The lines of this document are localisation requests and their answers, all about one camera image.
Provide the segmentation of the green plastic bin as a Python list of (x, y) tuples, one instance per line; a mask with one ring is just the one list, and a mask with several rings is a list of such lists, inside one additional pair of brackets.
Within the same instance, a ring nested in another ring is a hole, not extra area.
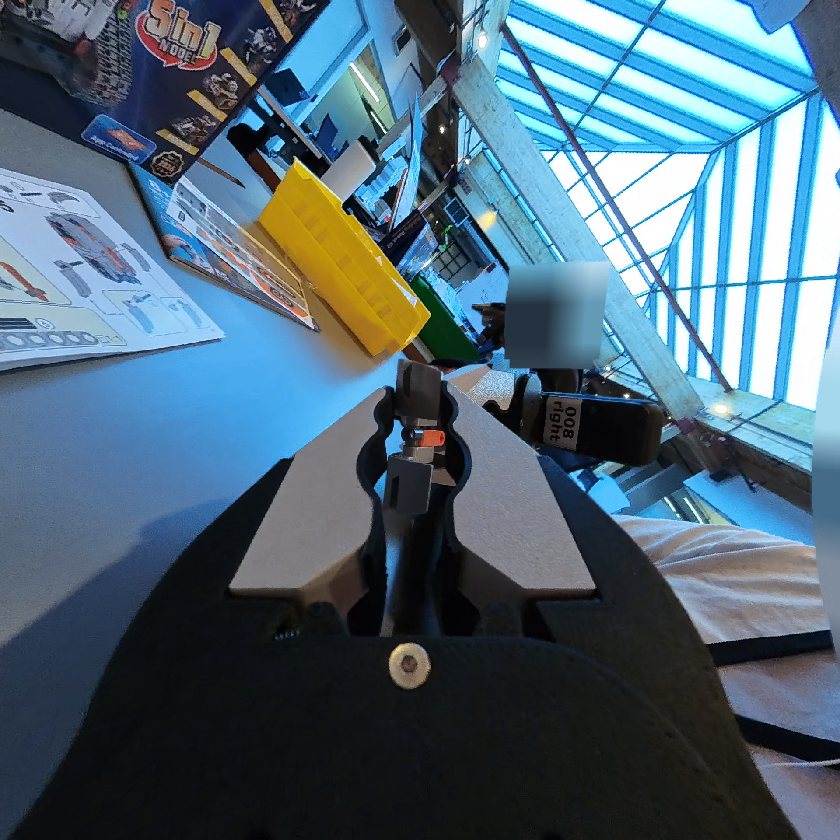
[(463, 320), (457, 320), (424, 274), (416, 274), (408, 284), (429, 313), (418, 338), (433, 359), (477, 363), (480, 352), (476, 339), (469, 333)]

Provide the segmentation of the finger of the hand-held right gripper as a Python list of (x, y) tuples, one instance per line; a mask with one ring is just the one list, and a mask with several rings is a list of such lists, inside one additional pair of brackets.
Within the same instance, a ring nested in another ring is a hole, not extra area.
[(526, 375), (489, 366), (463, 366), (453, 371), (453, 384), (473, 402), (520, 435)]

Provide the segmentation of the open instruction booklet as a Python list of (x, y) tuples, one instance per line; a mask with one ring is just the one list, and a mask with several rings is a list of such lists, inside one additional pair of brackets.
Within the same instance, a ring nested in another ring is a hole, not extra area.
[(2, 371), (223, 338), (91, 194), (1, 170)]

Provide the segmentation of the yellow plastic bin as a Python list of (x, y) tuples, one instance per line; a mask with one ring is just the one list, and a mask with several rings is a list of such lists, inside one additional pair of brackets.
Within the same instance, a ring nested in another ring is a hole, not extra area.
[(358, 220), (294, 161), (259, 223), (370, 355), (403, 351), (430, 313)]

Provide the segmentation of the dark product box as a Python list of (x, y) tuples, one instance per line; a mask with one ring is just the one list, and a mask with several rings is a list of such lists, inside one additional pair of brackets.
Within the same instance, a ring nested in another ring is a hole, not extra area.
[(396, 271), (410, 280), (432, 261), (438, 242), (424, 214), (414, 209), (383, 237), (379, 247)]

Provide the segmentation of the thin brown stick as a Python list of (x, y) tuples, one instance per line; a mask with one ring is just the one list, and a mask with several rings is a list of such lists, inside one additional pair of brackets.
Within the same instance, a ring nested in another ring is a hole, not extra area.
[(237, 177), (231, 175), (230, 173), (226, 172), (225, 170), (213, 164), (212, 162), (205, 160), (203, 157), (196, 158), (196, 163), (204, 166), (209, 171), (214, 172), (217, 175), (221, 175), (224, 179), (228, 180), (229, 182), (234, 183), (239, 187), (245, 188), (245, 184), (242, 183)]

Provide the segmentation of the orange blue connector assembly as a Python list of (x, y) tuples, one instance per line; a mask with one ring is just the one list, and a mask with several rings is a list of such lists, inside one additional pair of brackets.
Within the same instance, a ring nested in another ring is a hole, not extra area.
[(405, 427), (400, 455), (419, 463), (432, 463), (438, 450), (445, 447), (445, 432), (436, 428)]

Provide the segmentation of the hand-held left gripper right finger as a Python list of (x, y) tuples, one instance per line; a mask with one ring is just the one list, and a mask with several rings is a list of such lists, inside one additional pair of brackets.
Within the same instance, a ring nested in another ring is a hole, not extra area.
[(541, 611), (588, 610), (601, 593), (532, 449), (454, 381), (442, 384), (445, 446), (454, 485), (443, 507), (439, 625), (478, 634), (490, 614), (513, 634), (546, 634)]

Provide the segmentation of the robot kit box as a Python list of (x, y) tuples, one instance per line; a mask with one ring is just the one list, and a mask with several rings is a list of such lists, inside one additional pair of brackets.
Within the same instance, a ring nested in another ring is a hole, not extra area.
[(1, 2), (2, 110), (173, 185), (328, 4)]

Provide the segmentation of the skylight window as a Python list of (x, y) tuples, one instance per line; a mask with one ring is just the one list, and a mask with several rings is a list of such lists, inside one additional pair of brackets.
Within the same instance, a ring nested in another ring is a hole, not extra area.
[(496, 83), (681, 370), (816, 409), (838, 309), (838, 124), (812, 2), (511, 2)]

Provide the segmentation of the grey desk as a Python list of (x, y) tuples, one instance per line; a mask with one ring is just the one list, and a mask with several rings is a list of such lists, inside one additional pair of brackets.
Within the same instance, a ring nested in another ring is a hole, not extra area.
[(163, 573), (279, 459), (392, 384), (397, 357), (370, 357), (310, 292), (320, 333), (173, 265), (120, 163), (9, 112), (2, 167), (93, 195), (225, 333), (2, 373), (7, 838)]

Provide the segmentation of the blue cover booklet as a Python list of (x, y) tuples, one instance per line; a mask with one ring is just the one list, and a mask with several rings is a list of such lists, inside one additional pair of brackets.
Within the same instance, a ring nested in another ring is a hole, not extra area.
[(165, 185), (136, 164), (130, 164), (129, 168), (161, 243), (161, 248), (171, 262), (308, 329), (285, 313), (263, 292), (248, 289), (243, 280), (237, 278), (231, 269), (226, 268), (212, 252), (205, 249), (189, 231), (167, 213), (174, 187)]

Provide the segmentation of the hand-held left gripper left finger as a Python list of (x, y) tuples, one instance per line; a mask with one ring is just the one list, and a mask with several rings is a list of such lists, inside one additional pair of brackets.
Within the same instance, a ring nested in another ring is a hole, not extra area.
[(385, 472), (394, 389), (381, 387), (292, 458), (245, 556), (232, 595), (305, 608), (332, 604), (354, 634), (378, 634), (385, 530), (375, 484)]

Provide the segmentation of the dark grey brick piece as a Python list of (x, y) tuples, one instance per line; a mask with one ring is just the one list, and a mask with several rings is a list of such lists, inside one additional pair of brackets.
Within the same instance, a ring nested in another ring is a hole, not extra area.
[(395, 415), (406, 429), (436, 428), (442, 373), (432, 365), (400, 360), (394, 394)]

